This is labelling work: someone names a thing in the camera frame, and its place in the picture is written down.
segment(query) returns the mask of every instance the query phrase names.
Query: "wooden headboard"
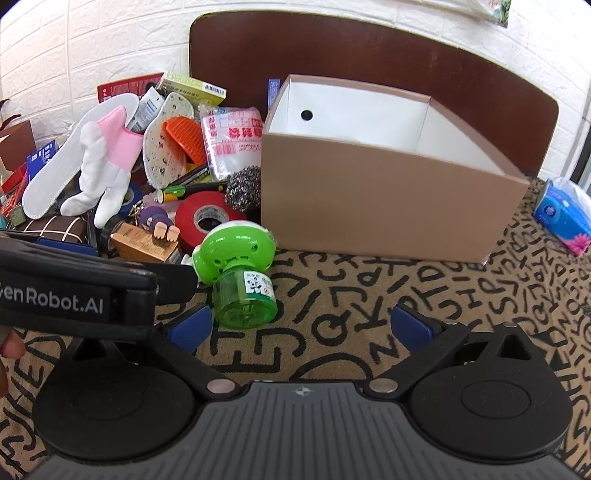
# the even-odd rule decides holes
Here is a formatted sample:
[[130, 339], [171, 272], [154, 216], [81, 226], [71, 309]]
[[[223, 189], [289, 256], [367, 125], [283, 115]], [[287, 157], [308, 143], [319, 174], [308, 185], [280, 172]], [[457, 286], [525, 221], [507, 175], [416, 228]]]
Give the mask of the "wooden headboard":
[[394, 28], [277, 11], [209, 14], [189, 36], [191, 76], [228, 90], [227, 106], [267, 114], [268, 80], [290, 73], [377, 83], [430, 95], [524, 173], [540, 170], [558, 104], [477, 55]]

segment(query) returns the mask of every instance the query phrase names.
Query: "roll of red tape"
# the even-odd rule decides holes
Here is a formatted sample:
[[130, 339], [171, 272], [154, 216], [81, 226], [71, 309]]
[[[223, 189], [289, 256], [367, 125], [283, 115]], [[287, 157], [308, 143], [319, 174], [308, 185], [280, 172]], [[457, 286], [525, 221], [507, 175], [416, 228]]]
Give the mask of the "roll of red tape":
[[193, 249], [201, 245], [209, 230], [199, 226], [205, 219], [213, 219], [220, 223], [230, 220], [245, 220], [246, 216], [226, 205], [225, 194], [220, 192], [198, 192], [184, 199], [178, 206], [174, 224], [181, 230], [180, 242], [183, 250], [189, 255]]

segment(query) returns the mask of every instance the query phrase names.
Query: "brick pattern wallpaper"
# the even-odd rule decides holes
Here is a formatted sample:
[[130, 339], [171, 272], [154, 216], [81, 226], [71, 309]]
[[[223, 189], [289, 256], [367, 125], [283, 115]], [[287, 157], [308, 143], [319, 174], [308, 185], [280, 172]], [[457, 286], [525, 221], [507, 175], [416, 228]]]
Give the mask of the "brick pattern wallpaper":
[[541, 176], [574, 168], [591, 119], [591, 7], [584, 0], [513, 0], [508, 29], [396, 0], [21, 0], [0, 21], [0, 92], [12, 99], [4, 114], [30, 119], [41, 145], [96, 103], [97, 83], [164, 69], [188, 73], [189, 27], [199, 15], [254, 8], [378, 22], [486, 57], [558, 100]]

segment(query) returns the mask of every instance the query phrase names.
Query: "pink and white glove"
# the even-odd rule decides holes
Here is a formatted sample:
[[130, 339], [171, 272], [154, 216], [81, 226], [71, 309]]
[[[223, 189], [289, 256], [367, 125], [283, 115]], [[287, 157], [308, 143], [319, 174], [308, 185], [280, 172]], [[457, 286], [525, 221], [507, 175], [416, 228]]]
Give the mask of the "pink and white glove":
[[121, 209], [131, 169], [144, 139], [143, 135], [127, 130], [125, 120], [125, 107], [119, 106], [80, 130], [80, 144], [84, 149], [79, 181], [81, 192], [62, 204], [62, 215], [80, 215], [98, 203], [95, 227], [103, 228]]

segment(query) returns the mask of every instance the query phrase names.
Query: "white and pink package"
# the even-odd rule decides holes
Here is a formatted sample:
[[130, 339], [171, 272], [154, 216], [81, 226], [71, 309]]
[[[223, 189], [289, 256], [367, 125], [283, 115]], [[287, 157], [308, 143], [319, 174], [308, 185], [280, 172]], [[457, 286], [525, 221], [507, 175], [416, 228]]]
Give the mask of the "white and pink package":
[[221, 181], [251, 165], [261, 165], [262, 119], [252, 108], [199, 105], [207, 162]]

